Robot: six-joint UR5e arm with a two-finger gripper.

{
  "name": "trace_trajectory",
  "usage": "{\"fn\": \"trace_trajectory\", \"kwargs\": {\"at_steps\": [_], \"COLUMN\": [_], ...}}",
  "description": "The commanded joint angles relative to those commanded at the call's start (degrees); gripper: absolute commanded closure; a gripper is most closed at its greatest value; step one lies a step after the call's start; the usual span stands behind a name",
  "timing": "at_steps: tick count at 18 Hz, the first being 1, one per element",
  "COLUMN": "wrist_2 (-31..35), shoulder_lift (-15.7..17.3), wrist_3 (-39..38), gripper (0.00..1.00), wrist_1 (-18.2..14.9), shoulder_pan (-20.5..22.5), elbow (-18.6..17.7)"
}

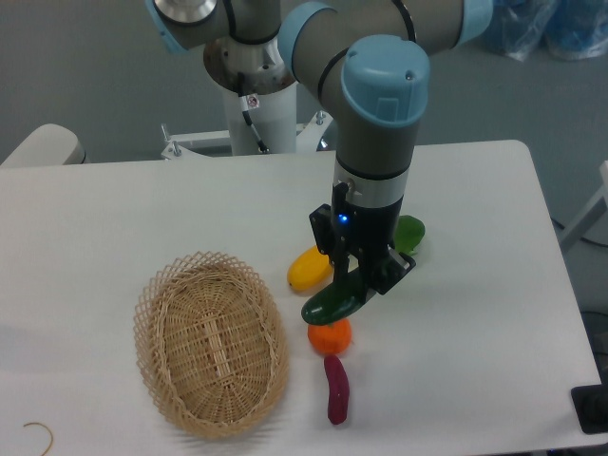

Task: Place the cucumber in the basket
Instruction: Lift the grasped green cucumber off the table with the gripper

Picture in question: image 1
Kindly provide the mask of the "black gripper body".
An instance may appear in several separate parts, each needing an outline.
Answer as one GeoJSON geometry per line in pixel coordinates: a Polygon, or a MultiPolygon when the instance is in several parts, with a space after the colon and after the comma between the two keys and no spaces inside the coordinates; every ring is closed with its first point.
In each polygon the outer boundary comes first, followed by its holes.
{"type": "Polygon", "coordinates": [[[309,215],[319,252],[332,264],[336,246],[345,246],[350,258],[378,258],[376,290],[385,294],[405,277],[415,262],[394,249],[394,234],[402,201],[384,207],[364,207],[351,201],[354,186],[341,182],[332,189],[332,202],[309,215]]]}

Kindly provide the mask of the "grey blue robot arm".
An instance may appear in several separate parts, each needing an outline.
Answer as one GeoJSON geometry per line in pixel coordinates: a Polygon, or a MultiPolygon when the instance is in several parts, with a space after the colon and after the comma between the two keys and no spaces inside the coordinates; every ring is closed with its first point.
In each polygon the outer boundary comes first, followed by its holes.
{"type": "Polygon", "coordinates": [[[428,105],[431,55],[481,35],[489,1],[370,1],[339,11],[309,1],[149,1],[169,50],[204,47],[218,82],[250,97],[304,86],[338,126],[332,200],[310,216],[332,283],[307,302],[313,314],[356,310],[414,267],[396,227],[419,124],[428,105]]]}

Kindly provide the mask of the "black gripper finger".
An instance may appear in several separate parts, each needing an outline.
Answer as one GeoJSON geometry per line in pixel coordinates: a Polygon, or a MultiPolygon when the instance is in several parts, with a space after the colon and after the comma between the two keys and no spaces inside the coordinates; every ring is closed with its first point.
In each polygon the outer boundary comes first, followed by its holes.
{"type": "Polygon", "coordinates": [[[333,283],[339,283],[348,275],[350,253],[345,246],[336,246],[332,252],[333,283]]]}
{"type": "Polygon", "coordinates": [[[378,294],[374,278],[374,274],[378,265],[378,258],[362,258],[358,262],[358,271],[362,282],[362,291],[360,293],[362,304],[367,304],[372,298],[374,298],[378,294]]]}

